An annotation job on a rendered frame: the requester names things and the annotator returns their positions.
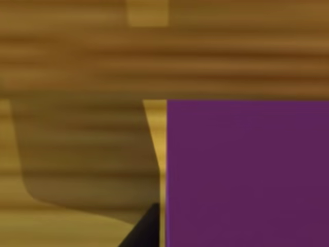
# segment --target wooden floor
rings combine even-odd
[[[158,3],[0,0],[0,245],[116,247],[163,206],[166,107],[143,100],[329,98],[329,1]]]

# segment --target purple surface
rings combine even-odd
[[[168,101],[167,247],[328,247],[329,102]]]

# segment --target black triangle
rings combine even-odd
[[[160,206],[153,204],[119,247],[159,247]]]

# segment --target purple block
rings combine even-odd
[[[329,101],[168,102],[168,247],[328,247]]]

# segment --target purple square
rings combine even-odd
[[[168,101],[168,247],[328,247],[329,101]]]

